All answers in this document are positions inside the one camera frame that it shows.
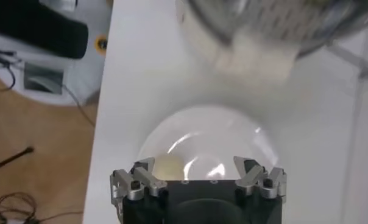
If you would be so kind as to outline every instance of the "black device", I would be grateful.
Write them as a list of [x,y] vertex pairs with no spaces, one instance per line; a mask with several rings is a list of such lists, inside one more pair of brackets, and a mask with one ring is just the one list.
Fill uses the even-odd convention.
[[122,224],[281,224],[286,174],[235,158],[241,179],[163,181],[154,159],[111,175],[111,202]]
[[87,25],[51,10],[39,0],[0,0],[0,34],[61,57],[80,59],[87,50]]

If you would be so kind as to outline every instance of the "metal bracket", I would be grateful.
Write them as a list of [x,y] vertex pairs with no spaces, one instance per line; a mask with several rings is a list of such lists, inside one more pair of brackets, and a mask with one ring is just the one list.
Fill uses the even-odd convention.
[[161,190],[165,189],[168,185],[166,181],[157,179],[143,167],[135,168],[133,176],[136,180],[145,184],[149,188],[150,195],[154,197],[158,197]]
[[269,175],[259,180],[258,185],[263,198],[272,199],[281,196],[283,203],[286,202],[287,173],[282,168],[273,168]]
[[257,182],[264,174],[264,168],[258,165],[255,165],[251,168],[251,170],[241,179],[235,181],[235,184],[244,190],[245,195],[249,196],[253,194],[253,190],[257,185]]
[[140,200],[144,197],[144,186],[125,170],[114,170],[110,175],[111,204],[116,208],[119,221],[123,221],[122,201],[125,196],[129,200]]
[[360,68],[361,72],[359,74],[359,79],[368,79],[368,60],[364,57],[354,54],[349,50],[337,45],[330,43],[327,50],[334,54],[335,56],[343,59],[346,62]]

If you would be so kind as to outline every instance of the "black cable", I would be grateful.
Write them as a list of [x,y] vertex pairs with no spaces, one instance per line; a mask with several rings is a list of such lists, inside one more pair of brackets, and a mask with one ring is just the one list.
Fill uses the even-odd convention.
[[[23,68],[20,68],[17,66],[18,63],[21,63],[23,60],[21,58],[18,58],[16,56],[16,52],[7,52],[7,51],[0,51],[0,68],[6,68],[10,75],[12,76],[12,84],[9,87],[0,89],[0,92],[6,92],[10,91],[16,83],[15,74],[11,70],[11,67],[19,69],[20,71],[23,71]],[[92,119],[87,115],[87,113],[84,111],[84,109],[81,106],[81,103],[79,102],[76,95],[63,83],[54,82],[61,88],[63,88],[68,94],[73,98],[73,101],[76,103],[77,108],[79,109],[81,115],[85,118],[85,120],[92,126],[95,127],[96,124],[92,121]]]
[[[17,65],[11,64],[11,66],[13,68],[19,69],[20,71],[23,71],[23,68],[20,68]],[[76,103],[77,108],[79,109],[81,115],[85,118],[85,120],[92,126],[95,127],[96,124],[92,121],[92,119],[87,115],[87,113],[85,112],[85,110],[83,109],[83,107],[81,106],[80,101],[78,100],[78,98],[76,97],[76,95],[63,83],[59,83],[56,82],[54,80],[52,80],[55,84],[57,84],[58,86],[60,86],[61,88],[63,88],[66,92],[68,92],[68,94],[72,97],[73,101]]]
[[[3,205],[5,201],[11,200],[11,199],[17,199],[17,200],[23,201],[23,203],[27,204],[30,207],[30,211],[16,209],[16,208],[12,208],[12,207]],[[25,216],[23,220],[24,223],[41,223],[41,222],[45,222],[51,219],[56,219],[56,218],[66,216],[66,215],[83,214],[83,211],[63,212],[63,213],[52,215],[52,216],[49,216],[43,219],[37,219],[35,216],[36,211],[37,211],[37,203],[35,202],[35,199],[27,193],[15,192],[15,193],[3,195],[0,197],[0,224],[7,223],[7,217],[5,214],[9,212],[17,213],[17,214],[21,214]]]
[[[4,206],[3,204],[10,200],[19,200],[24,204],[28,205],[29,210],[15,209],[9,206]],[[0,222],[4,223],[7,221],[6,213],[17,213],[23,215],[25,221],[30,221],[35,219],[35,213],[37,211],[37,203],[35,199],[24,192],[15,192],[11,194],[6,194],[0,197]]]
[[92,121],[92,119],[89,118],[89,116],[87,115],[87,113],[84,111],[84,109],[82,108],[79,100],[77,99],[77,97],[74,95],[74,93],[72,93],[72,91],[70,91],[70,89],[63,83],[56,83],[58,85],[60,85],[64,90],[66,90],[66,92],[68,92],[68,94],[73,98],[74,102],[77,105],[77,108],[79,109],[81,115],[85,118],[85,120],[87,120],[87,122],[92,125],[92,127],[95,127],[96,124]]
[[[9,74],[11,75],[12,78],[12,83],[10,86],[5,87],[5,88],[0,88],[0,92],[7,92],[10,91],[16,84],[16,77],[15,74],[13,73],[13,71],[10,69],[11,65],[15,65],[17,63],[21,62],[21,59],[15,56],[15,52],[6,52],[6,51],[0,51],[0,68],[5,68],[6,70],[8,70]],[[9,61],[8,59],[5,59],[3,57],[13,57],[16,60],[15,61]]]
[[64,213],[59,213],[57,215],[53,215],[53,216],[50,216],[50,217],[47,217],[47,218],[44,218],[44,219],[39,219],[39,221],[40,222],[45,222],[47,220],[56,219],[58,217],[65,216],[65,215],[79,215],[79,214],[83,214],[83,212],[82,211],[80,211],[80,212],[64,212]]

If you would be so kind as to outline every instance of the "white object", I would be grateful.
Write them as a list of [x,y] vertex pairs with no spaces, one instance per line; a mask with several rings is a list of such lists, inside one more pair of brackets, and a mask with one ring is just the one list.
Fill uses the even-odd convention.
[[[321,50],[299,60],[283,86],[248,88],[199,61],[175,17],[171,0],[114,3],[83,223],[118,223],[109,175],[131,168],[167,117],[204,104],[238,110],[267,130],[288,173],[286,223],[335,224],[350,211],[368,223],[363,199],[346,204],[358,188],[344,193],[358,70]],[[343,46],[359,54],[363,40]]]
[[[56,0],[53,3],[71,4],[74,0]],[[99,91],[104,68],[105,56],[95,49],[98,37],[108,35],[111,18],[111,8],[105,0],[79,1],[74,10],[65,10],[53,6],[59,13],[85,23],[88,26],[88,46],[85,56],[80,60],[73,60],[52,55],[37,47],[0,35],[0,50],[16,51],[17,57],[33,65],[63,72],[63,83],[77,97],[80,103],[85,103],[89,97]],[[18,64],[22,69],[12,68],[16,76],[14,91],[30,99],[54,105],[76,105],[74,99],[64,89],[62,94],[56,95],[40,91],[32,91],[24,87],[24,63]],[[10,85],[12,79],[8,70],[0,68],[0,79]]]
[[[164,120],[146,139],[138,159],[160,155],[179,159],[184,180],[239,179],[233,156],[253,158],[267,170],[278,161],[259,124],[217,105],[187,108]],[[175,167],[158,159],[155,163],[165,164],[166,170]]]

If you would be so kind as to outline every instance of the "white surface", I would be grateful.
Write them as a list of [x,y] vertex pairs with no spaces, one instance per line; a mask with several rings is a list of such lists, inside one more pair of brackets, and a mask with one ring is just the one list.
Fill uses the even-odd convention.
[[[361,37],[347,41],[361,50]],[[172,0],[116,0],[84,224],[118,223],[108,177],[129,169],[149,133],[183,108],[216,103],[259,121],[288,173],[286,223],[339,223],[357,70],[321,50],[284,86],[216,75],[183,40]]]
[[174,180],[239,179],[232,155],[253,158],[267,170],[278,162],[259,124],[219,105],[185,108],[164,120],[147,137],[138,160],[161,155],[180,160],[178,177],[184,179]]

